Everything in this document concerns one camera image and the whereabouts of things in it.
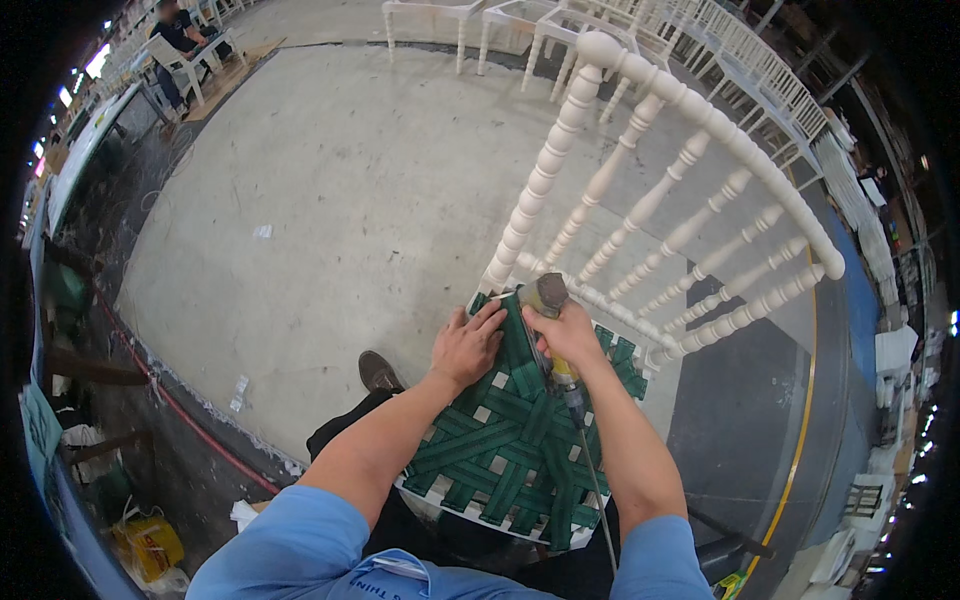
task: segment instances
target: forearm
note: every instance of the forearm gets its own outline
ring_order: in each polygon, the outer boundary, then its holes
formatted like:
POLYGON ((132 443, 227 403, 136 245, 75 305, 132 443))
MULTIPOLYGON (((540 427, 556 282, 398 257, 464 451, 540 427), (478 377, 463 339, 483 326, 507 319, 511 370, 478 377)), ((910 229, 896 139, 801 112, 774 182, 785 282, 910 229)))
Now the forearm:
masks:
POLYGON ((331 440, 298 484, 336 493, 373 528, 396 476, 433 419, 460 392, 448 378, 429 372, 331 440))
POLYGON ((196 27, 187 28, 186 36, 194 40, 198 44, 204 43, 206 41, 206 38, 200 35, 200 32, 197 31, 196 27))
POLYGON ((388 490, 414 457, 430 423, 460 392, 449 379, 429 372, 420 383, 345 429, 327 447, 348 449, 347 459, 376 473, 388 490))
POLYGON ((680 473, 666 445, 603 357, 581 369, 603 448, 621 538, 655 516, 686 518, 680 473))

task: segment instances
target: ceiling light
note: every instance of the ceiling light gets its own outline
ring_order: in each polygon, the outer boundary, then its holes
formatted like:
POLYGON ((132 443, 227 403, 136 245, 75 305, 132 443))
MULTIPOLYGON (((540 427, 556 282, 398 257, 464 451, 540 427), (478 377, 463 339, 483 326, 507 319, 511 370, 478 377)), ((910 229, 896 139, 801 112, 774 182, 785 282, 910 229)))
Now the ceiling light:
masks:
POLYGON ((67 91, 66 87, 60 88, 60 101, 63 102, 65 107, 69 107, 70 103, 73 102, 73 96, 70 95, 70 92, 67 91))

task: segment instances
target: person sitting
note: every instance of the person sitting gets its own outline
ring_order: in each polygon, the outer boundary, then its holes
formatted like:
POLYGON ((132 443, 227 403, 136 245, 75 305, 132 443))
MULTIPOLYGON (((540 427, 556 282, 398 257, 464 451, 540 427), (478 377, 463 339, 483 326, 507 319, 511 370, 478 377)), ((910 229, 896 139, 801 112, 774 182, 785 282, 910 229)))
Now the person sitting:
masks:
MULTIPOLYGON (((201 27, 198 30, 190 19, 190 13, 181 9, 177 0, 160 0, 156 3, 156 25, 150 37, 163 36, 175 50, 183 55, 184 61, 192 60, 197 50, 213 41, 218 33, 217 28, 213 26, 201 27)), ((225 60, 231 52, 233 49, 225 41, 220 42, 216 47, 220 60, 225 60)), ((154 72, 163 95, 170 101, 170 106, 182 117, 187 112, 187 104, 180 96, 173 75, 159 62, 154 67, 154 72)))

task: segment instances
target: gray sneaker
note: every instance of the gray sneaker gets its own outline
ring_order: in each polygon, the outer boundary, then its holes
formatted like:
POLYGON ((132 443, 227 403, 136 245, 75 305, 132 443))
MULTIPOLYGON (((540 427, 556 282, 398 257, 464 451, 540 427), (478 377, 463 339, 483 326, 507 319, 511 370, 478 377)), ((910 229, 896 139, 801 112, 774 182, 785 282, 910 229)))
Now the gray sneaker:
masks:
POLYGON ((403 389, 394 368, 373 350, 364 350, 357 359, 357 366, 360 368, 360 381, 371 392, 403 389))

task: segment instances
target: paper scrap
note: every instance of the paper scrap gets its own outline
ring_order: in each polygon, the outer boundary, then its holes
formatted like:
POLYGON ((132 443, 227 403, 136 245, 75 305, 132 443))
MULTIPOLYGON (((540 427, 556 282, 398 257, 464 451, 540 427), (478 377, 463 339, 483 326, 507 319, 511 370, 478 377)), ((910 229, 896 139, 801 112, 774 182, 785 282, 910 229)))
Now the paper scrap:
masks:
POLYGON ((233 400, 230 401, 230 409, 239 413, 240 409, 243 408, 244 402, 246 400, 247 384, 250 383, 250 380, 246 375, 240 375, 240 378, 237 379, 237 387, 233 390, 233 400))

